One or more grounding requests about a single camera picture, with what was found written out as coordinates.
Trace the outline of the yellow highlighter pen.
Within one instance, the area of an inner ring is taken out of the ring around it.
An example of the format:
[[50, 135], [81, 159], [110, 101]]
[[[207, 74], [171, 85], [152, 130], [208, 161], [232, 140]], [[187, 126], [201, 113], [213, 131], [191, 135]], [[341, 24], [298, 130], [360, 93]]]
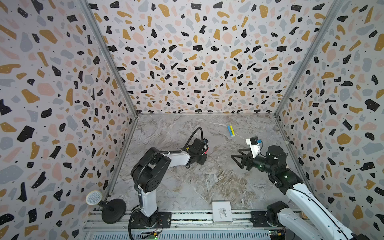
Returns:
[[232, 126], [232, 125], [230, 125], [230, 129], [231, 129], [232, 137], [234, 137], [234, 136], [235, 136], [235, 132], [234, 132], [234, 129], [233, 129], [233, 126]]

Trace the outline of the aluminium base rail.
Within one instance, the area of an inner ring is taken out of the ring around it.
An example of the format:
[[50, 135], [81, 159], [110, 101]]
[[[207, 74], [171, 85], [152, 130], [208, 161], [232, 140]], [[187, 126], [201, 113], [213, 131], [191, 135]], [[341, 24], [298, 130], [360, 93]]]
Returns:
[[91, 212], [84, 228], [85, 240], [289, 240], [294, 234], [271, 227], [265, 210], [233, 210], [231, 222], [215, 222], [212, 210], [167, 210], [159, 226], [140, 227], [129, 212], [112, 225], [100, 211]]

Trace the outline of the black round stand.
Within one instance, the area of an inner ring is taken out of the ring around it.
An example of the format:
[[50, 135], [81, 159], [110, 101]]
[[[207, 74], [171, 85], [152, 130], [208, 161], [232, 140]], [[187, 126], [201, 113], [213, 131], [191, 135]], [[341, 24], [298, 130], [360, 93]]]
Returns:
[[108, 203], [100, 202], [102, 207], [102, 220], [106, 224], [115, 224], [120, 221], [127, 210], [127, 205], [122, 199], [113, 199]]

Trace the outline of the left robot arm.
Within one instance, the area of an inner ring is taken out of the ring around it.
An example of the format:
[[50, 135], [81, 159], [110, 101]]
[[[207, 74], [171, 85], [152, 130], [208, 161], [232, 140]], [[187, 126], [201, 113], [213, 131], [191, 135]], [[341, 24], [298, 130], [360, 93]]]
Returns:
[[139, 196], [139, 212], [134, 214], [134, 223], [151, 228], [160, 222], [156, 189], [169, 168], [185, 166], [189, 168], [197, 163], [204, 165], [207, 160], [209, 141], [205, 138], [194, 139], [191, 145], [181, 150], [160, 151], [150, 148], [141, 157], [131, 171], [134, 188]]

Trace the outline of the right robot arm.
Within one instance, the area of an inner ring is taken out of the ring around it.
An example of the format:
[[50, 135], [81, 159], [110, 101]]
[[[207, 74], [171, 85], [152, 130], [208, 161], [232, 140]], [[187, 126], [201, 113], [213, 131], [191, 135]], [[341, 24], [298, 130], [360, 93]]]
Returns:
[[366, 240], [335, 218], [311, 193], [302, 179], [287, 167], [287, 153], [279, 146], [270, 146], [265, 155], [261, 145], [240, 149], [231, 159], [241, 168], [255, 168], [268, 174], [271, 183], [293, 201], [311, 221], [297, 216], [287, 204], [278, 201], [267, 207], [266, 222], [271, 227], [284, 226], [302, 240]]

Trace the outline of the white box on rail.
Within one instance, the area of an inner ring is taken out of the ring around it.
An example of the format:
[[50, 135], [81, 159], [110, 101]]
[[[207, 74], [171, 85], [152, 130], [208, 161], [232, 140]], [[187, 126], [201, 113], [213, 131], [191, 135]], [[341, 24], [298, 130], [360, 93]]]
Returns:
[[215, 223], [233, 222], [231, 203], [226, 201], [212, 202], [212, 215]]

